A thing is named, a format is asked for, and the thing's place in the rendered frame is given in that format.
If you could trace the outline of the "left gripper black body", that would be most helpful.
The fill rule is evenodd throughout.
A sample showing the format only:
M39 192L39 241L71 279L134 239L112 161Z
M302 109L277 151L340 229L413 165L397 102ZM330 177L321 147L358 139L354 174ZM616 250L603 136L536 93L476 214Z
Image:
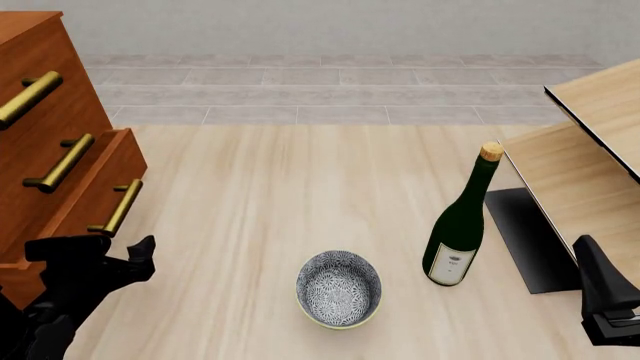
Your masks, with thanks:
M67 316L81 325L106 296L122 286L123 260L95 263L51 261L40 273L45 291L27 306L27 316L41 323Z

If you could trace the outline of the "wooden cabinet drawer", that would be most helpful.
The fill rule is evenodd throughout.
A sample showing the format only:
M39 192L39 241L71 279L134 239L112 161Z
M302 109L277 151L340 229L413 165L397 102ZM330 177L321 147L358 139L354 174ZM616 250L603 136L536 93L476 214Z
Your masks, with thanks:
M17 308L25 308L44 291L40 273L42 262L30 262L24 244L30 240L90 233L89 225L102 225L122 199L116 185L128 185L141 179L147 170L141 149L129 128L117 131L113 140L87 170L77 187L66 197L48 223L33 239L17 242L0 252L0 293Z
M25 179L45 177L64 158L69 149L55 140L49 146L50 155L4 155L0 159L0 252L17 242L33 239L41 231L69 194L83 179L87 170L113 140L117 131L105 131L74 164L58 187L46 194L35 187L23 185Z
M83 134L98 136L111 128L90 79L58 15L23 30L0 44L0 106L24 87L23 78L58 72L63 83L22 116L0 131L0 158L4 155L50 155L55 140Z

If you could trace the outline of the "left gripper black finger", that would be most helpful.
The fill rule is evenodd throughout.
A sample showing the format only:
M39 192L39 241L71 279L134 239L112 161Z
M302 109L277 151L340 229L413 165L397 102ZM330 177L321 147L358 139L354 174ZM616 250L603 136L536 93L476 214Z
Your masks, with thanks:
M128 260L105 257L103 272L109 284L133 284L148 281L155 273L153 254L155 237L145 236L127 248Z

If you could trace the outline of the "wooden cabinet with drawers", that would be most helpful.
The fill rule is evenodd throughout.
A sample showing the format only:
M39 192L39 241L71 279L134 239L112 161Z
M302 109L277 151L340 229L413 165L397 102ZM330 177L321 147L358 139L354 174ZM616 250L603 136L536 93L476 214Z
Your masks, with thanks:
M147 164L112 127L55 11L0 11L0 294L18 308L44 291L26 242L114 236Z

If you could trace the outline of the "pale wooden shelf unit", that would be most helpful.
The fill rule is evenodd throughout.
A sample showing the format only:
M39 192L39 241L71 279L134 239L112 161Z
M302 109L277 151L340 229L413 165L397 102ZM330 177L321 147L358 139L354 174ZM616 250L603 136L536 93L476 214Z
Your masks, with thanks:
M565 119L503 141L522 185L487 194L500 235L530 293L579 289L583 235L640 287L640 59L544 92Z

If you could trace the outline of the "green wine bottle with cork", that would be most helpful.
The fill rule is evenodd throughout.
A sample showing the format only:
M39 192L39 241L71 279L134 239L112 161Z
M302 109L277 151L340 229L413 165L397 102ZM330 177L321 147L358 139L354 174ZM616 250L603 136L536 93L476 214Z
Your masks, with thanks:
M482 243L484 200L503 154L499 143L484 143L462 193L435 222L422 258L434 283L452 287L465 278Z

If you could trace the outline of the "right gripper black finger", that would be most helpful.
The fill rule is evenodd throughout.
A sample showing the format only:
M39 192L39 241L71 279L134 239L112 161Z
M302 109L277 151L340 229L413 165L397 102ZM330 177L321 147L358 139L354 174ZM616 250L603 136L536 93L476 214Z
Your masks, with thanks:
M611 263L595 239L580 236L572 245L582 286L583 317L602 315L606 320L638 320L640 289Z

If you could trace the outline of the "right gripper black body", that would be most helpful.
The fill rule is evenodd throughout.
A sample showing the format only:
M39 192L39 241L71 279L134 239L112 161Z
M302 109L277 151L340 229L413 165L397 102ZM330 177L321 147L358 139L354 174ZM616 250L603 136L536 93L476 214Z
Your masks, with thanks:
M640 347L640 314L634 311L596 312L583 307L581 324L593 346Z

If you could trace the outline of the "patterned blue white bowl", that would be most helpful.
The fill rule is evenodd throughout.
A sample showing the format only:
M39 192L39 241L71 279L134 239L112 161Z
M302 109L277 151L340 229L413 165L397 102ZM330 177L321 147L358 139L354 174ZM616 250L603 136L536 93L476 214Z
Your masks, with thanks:
M364 257L345 250L316 254L301 266L296 300L303 313L326 329L363 325L379 308L382 281Z

